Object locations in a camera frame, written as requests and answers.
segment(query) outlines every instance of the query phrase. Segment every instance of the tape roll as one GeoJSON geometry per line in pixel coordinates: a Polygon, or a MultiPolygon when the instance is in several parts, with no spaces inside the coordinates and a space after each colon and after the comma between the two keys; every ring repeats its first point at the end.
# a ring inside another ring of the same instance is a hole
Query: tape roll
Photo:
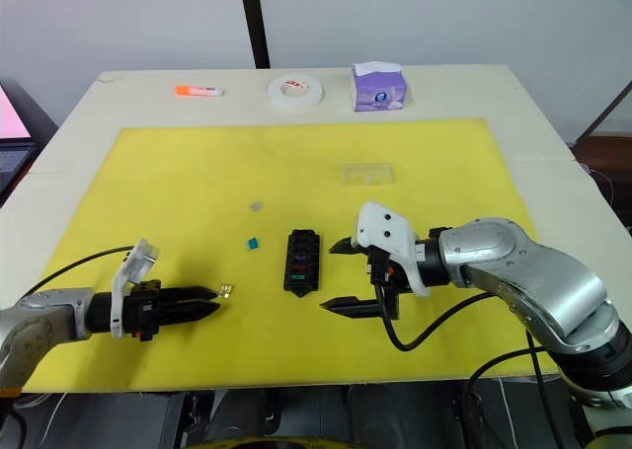
{"type": "Polygon", "coordinates": [[[287,74],[270,83],[268,95],[275,106],[313,107],[323,98],[323,86],[314,77],[287,74]]]}

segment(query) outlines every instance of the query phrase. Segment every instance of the black cable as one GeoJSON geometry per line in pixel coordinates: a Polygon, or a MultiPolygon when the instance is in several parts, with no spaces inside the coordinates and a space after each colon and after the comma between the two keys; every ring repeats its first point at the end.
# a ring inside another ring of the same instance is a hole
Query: black cable
{"type": "Polygon", "coordinates": [[[537,389],[540,392],[540,400],[542,400],[542,406],[544,406],[546,421],[549,423],[549,427],[551,428],[553,439],[555,439],[555,445],[558,447],[558,449],[564,449],[562,437],[560,436],[560,432],[557,430],[557,426],[555,425],[553,412],[551,411],[551,406],[549,405],[549,399],[546,395],[546,391],[544,390],[544,379],[542,378],[542,371],[540,370],[540,362],[537,359],[537,354],[533,351],[533,349],[535,349],[535,345],[533,344],[533,337],[531,336],[531,333],[529,331],[526,331],[526,341],[529,343],[531,360],[533,361],[533,370],[535,371],[535,379],[537,380],[537,389]]]}
{"type": "Polygon", "coordinates": [[[476,370],[472,374],[472,376],[469,378],[469,380],[463,387],[463,392],[461,394],[461,408],[462,408],[461,420],[462,420],[463,429],[465,433],[465,445],[467,447],[472,447],[472,444],[471,444],[472,441],[469,436],[470,429],[468,427],[468,421],[467,421],[468,411],[467,411],[466,406],[467,406],[467,403],[469,402],[469,399],[474,396],[472,390],[474,388],[474,384],[476,383],[476,381],[481,377],[481,375],[487,372],[490,368],[492,368],[493,366],[501,362],[504,362],[505,360],[509,360],[514,357],[520,357],[522,355],[528,355],[532,352],[543,352],[543,351],[544,351],[544,347],[534,347],[534,348],[523,348],[522,350],[514,350],[513,352],[504,353],[503,355],[499,355],[498,357],[493,358],[489,362],[484,363],[481,367],[479,367],[478,370],[476,370]]]}
{"type": "Polygon", "coordinates": [[[474,304],[483,299],[494,297],[491,293],[481,293],[471,298],[467,298],[464,301],[452,306],[450,309],[441,314],[436,320],[434,320],[421,334],[411,340],[409,343],[402,342],[395,333],[395,329],[393,328],[393,323],[391,323],[390,318],[388,317],[388,313],[386,312],[386,302],[384,299],[384,294],[382,293],[382,287],[379,284],[375,285],[375,296],[377,297],[377,304],[379,306],[379,314],[382,318],[382,323],[384,323],[384,328],[386,329],[386,333],[388,334],[388,338],[391,339],[393,345],[395,345],[402,352],[408,352],[416,348],[420,343],[426,340],[430,334],[432,334],[436,328],[438,328],[441,324],[447,321],[454,314],[459,312],[461,309],[469,306],[470,304],[474,304]]]}
{"type": "Polygon", "coordinates": [[[90,260],[94,260],[97,259],[99,257],[104,257],[105,255],[109,255],[109,254],[115,254],[117,252],[128,252],[131,249],[133,249],[134,246],[133,245],[129,245],[126,247],[117,247],[115,249],[109,249],[109,250],[104,250],[102,252],[98,252],[97,254],[94,255],[90,255],[84,259],[78,260],[77,262],[73,262],[67,266],[65,266],[62,269],[59,269],[58,271],[56,271],[53,274],[50,274],[49,276],[47,276],[46,278],[44,278],[42,281],[40,281],[38,284],[36,284],[33,288],[31,288],[29,291],[27,291],[26,293],[24,293],[24,296],[22,296],[23,298],[26,298],[27,296],[29,296],[30,294],[35,293],[37,290],[39,290],[42,286],[44,286],[45,284],[47,284],[49,281],[51,281],[52,279],[56,278],[57,276],[59,276],[62,273],[65,273],[66,271],[68,271],[69,269],[74,268],[75,266],[79,266],[80,264],[83,264],[85,262],[89,262],[90,260]]]}
{"type": "Polygon", "coordinates": [[[20,426],[20,441],[16,446],[17,449],[22,449],[24,447],[24,443],[27,440],[27,421],[24,417],[16,412],[15,410],[11,410],[9,416],[12,417],[20,426]]]}

